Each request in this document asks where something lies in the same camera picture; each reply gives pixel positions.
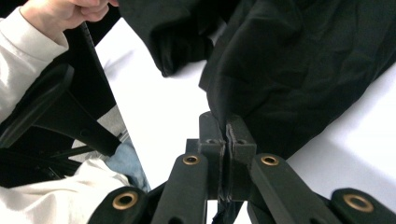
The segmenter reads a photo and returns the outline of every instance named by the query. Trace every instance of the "black fabric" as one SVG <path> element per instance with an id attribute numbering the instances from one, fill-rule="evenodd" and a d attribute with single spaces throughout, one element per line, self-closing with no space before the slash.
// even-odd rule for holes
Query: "black fabric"
<path id="1" fill-rule="evenodd" d="M 200 85 L 220 126 L 241 116 L 259 152 L 288 158 L 393 63 L 394 0 L 242 1 L 238 11 Z"/>
<path id="2" fill-rule="evenodd" d="M 121 16 L 142 38 L 164 77 L 211 54 L 213 43 L 203 33 L 216 19 L 216 1 L 119 2 Z"/>

